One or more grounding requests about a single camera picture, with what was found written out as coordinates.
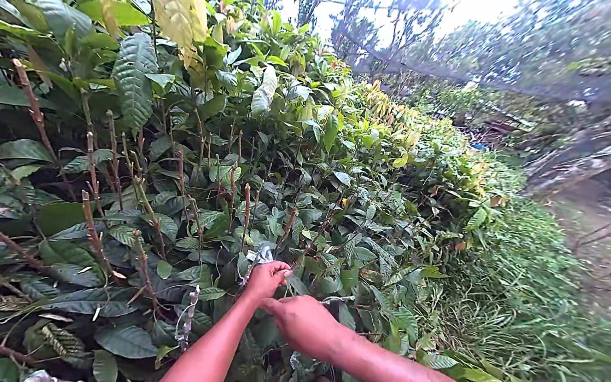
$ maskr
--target pale yellow leaf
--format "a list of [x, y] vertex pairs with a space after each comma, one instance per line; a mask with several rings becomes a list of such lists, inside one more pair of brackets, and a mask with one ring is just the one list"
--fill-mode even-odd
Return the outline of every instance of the pale yellow leaf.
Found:
[[115, 0], [100, 0], [100, 12], [103, 14], [103, 23], [113, 39], [120, 35], [120, 25], [115, 16]]

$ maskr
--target sky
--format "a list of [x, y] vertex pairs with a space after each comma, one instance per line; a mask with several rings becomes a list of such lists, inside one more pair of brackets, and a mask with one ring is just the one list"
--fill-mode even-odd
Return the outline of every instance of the sky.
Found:
[[[507, 16], [513, 13], [517, 0], [447, 0], [450, 3], [458, 4], [454, 7], [451, 13], [444, 16], [443, 21], [437, 29], [437, 34], [443, 33], [446, 35], [452, 30], [459, 26], [467, 23], [469, 20], [480, 21], [480, 22], [494, 22], [497, 18]], [[282, 2], [282, 17], [283, 20], [287, 20], [290, 17], [295, 20], [298, 14], [298, 2], [293, 0], [283, 0]], [[334, 21], [329, 17], [333, 14], [342, 13], [344, 10], [343, 4], [328, 3], [327, 0], [323, 0], [321, 4], [315, 9], [315, 17], [317, 23], [315, 24], [315, 31], [325, 41], [331, 37], [331, 30], [334, 26]], [[386, 10], [377, 11], [374, 20], [379, 25], [379, 44], [384, 43], [384, 38], [392, 38], [392, 18], [388, 18]]]

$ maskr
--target dense foliage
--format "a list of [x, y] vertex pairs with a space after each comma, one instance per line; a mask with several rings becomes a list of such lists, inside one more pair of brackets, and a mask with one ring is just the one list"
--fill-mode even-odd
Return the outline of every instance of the dense foliage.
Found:
[[[26, 375], [16, 364], [157, 380], [225, 313], [249, 251], [265, 246], [295, 270], [278, 295], [352, 296], [329, 305], [341, 323], [459, 381], [593, 377], [572, 369], [564, 343], [530, 345], [576, 331], [517, 327], [534, 300], [514, 294], [538, 286], [518, 290], [492, 265], [528, 247], [491, 230], [517, 180], [449, 120], [353, 81], [307, 27], [260, 3], [150, 11], [0, 0], [0, 381]], [[484, 300], [513, 317], [483, 318]], [[515, 352], [482, 336], [506, 330]], [[326, 368], [259, 311], [228, 379], [307, 381]]]

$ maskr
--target finger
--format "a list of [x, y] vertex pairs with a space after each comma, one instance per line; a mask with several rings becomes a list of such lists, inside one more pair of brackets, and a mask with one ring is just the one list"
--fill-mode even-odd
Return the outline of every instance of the finger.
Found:
[[282, 303], [275, 299], [262, 299], [261, 309], [268, 312], [271, 316], [280, 317], [284, 307]]
[[269, 262], [268, 265], [270, 265], [270, 268], [272, 269], [273, 273], [281, 271], [283, 269], [291, 269], [288, 264], [282, 261]]
[[288, 269], [283, 269], [275, 273], [275, 276], [279, 277], [280, 281], [284, 281], [287, 277], [291, 276], [292, 272]]

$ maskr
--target yellow leaf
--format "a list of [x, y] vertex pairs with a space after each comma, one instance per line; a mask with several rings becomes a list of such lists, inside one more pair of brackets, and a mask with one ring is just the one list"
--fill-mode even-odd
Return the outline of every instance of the yellow leaf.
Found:
[[113, 39], [120, 35], [120, 26], [115, 17], [115, 0], [100, 0], [100, 12], [103, 14], [103, 23]]
[[409, 160], [409, 156], [405, 154], [401, 158], [397, 158], [395, 161], [392, 161], [392, 166], [398, 169], [404, 166], [405, 164], [407, 164], [408, 160]]
[[162, 34], [178, 44], [183, 63], [189, 67], [197, 55], [194, 41], [206, 40], [204, 0], [155, 0], [155, 20]]

